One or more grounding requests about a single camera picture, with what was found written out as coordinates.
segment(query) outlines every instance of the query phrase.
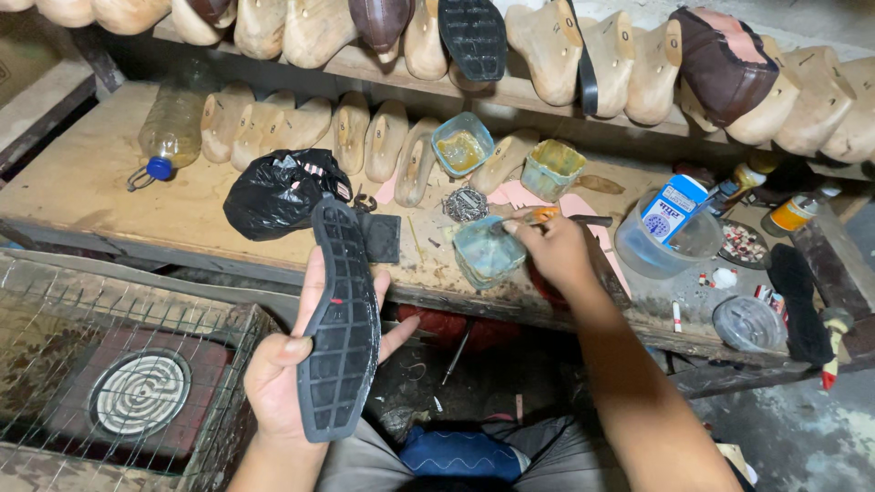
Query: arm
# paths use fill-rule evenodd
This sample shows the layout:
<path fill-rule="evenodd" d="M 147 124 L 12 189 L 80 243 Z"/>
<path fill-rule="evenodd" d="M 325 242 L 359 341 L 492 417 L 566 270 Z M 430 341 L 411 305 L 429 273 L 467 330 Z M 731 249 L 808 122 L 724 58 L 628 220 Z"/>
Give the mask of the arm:
<path fill-rule="evenodd" d="M 252 355 L 243 387 L 258 420 L 258 431 L 228 486 L 230 492 L 310 491 L 316 485 L 328 443 L 313 444 L 304 436 L 298 404 L 298 364 L 313 350 L 312 339 L 301 335 L 322 297 L 325 275 L 325 259 L 317 246 L 307 260 L 304 288 L 291 336 L 272 334 L 262 340 Z M 380 306 L 389 282 L 386 271 L 374 277 Z M 418 325 L 419 318 L 408 318 L 383 335 L 380 362 L 401 347 Z"/>
<path fill-rule="evenodd" d="M 505 228 L 571 307 L 592 400 L 632 490 L 741 490 L 696 415 L 602 289 L 578 225 L 556 217 L 545 226 L 546 233 L 512 221 Z"/>

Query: small bottle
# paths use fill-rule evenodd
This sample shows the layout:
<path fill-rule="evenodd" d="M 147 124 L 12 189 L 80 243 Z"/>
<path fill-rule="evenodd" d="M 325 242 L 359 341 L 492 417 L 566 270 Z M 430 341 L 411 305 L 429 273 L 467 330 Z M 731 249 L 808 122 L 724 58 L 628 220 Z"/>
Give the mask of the small bottle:
<path fill-rule="evenodd" d="M 215 86 L 209 67 L 200 60 L 180 64 L 162 80 L 137 138 L 149 161 L 128 180 L 128 191 L 148 186 L 155 179 L 168 179 L 174 169 L 190 165 L 198 158 L 200 116 Z M 137 184 L 142 178 L 147 180 Z"/>
<path fill-rule="evenodd" d="M 783 237 L 820 214 L 824 207 L 830 206 L 829 199 L 841 192 L 842 188 L 838 185 L 828 183 L 821 185 L 813 193 L 799 193 L 763 217 L 759 224 L 766 233 Z"/>
<path fill-rule="evenodd" d="M 708 211 L 715 217 L 721 217 L 732 206 L 745 197 L 748 191 L 766 182 L 766 175 L 755 172 L 747 164 L 739 164 L 732 176 L 710 190 L 714 201 L 708 206 Z"/>

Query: cardboard box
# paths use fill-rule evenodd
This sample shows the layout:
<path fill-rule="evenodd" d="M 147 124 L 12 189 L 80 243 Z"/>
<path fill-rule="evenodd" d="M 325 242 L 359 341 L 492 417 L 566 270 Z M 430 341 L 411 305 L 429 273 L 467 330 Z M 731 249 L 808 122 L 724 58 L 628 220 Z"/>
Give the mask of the cardboard box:
<path fill-rule="evenodd" d="M 0 109 L 61 60 L 33 18 L 35 11 L 0 16 Z"/>

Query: hand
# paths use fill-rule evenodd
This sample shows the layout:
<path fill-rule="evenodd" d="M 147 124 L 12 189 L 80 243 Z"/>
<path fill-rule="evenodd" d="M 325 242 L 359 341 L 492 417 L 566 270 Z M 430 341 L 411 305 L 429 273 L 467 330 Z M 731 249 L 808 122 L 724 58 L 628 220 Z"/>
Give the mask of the hand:
<path fill-rule="evenodd" d="M 520 208 L 512 217 L 521 219 L 530 211 L 530 207 Z M 560 292 L 577 289 L 583 282 L 595 280 L 584 232 L 574 221 L 557 215 L 541 226 L 506 221 L 504 229 L 526 247 L 541 275 Z"/>
<path fill-rule="evenodd" d="M 322 249 L 317 246 L 310 252 L 307 260 L 304 288 L 291 336 L 272 334 L 259 344 L 252 355 L 252 361 L 243 378 L 243 387 L 258 419 L 260 439 L 291 440 L 302 446 L 315 446 L 307 442 L 301 423 L 297 365 L 313 350 L 312 338 L 301 335 L 322 297 L 325 278 L 325 259 L 322 257 Z M 387 271 L 380 271 L 374 278 L 374 290 L 380 307 L 390 281 Z M 419 318 L 408 318 L 383 335 L 380 362 L 401 347 L 417 326 Z"/>

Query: wire mesh cage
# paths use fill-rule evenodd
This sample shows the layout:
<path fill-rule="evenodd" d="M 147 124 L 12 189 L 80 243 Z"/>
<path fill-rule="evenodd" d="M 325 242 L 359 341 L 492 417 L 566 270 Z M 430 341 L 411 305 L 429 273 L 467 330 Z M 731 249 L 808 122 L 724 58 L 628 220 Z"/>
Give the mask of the wire mesh cage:
<path fill-rule="evenodd" d="M 227 484 L 267 314 L 8 257 L 0 272 L 0 484 Z"/>

